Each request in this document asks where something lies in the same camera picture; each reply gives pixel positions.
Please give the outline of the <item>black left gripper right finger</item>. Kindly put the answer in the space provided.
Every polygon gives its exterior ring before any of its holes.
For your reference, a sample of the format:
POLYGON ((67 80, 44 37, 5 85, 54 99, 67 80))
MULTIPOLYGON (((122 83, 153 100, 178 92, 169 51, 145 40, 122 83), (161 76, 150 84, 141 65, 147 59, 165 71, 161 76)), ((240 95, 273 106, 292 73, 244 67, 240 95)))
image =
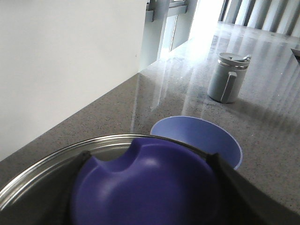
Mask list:
POLYGON ((206 163, 220 184, 225 225, 298 225, 299 214, 270 198, 231 168, 219 154, 206 163))

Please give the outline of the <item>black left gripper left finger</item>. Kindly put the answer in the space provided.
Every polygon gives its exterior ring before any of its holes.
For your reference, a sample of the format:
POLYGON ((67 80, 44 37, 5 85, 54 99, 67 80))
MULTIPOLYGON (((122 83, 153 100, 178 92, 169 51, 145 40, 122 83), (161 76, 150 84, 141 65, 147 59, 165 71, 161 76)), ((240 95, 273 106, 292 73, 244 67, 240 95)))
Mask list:
POLYGON ((91 157, 88 151, 59 166, 20 200, 0 212, 2 225, 71 225, 70 196, 83 164, 91 157))

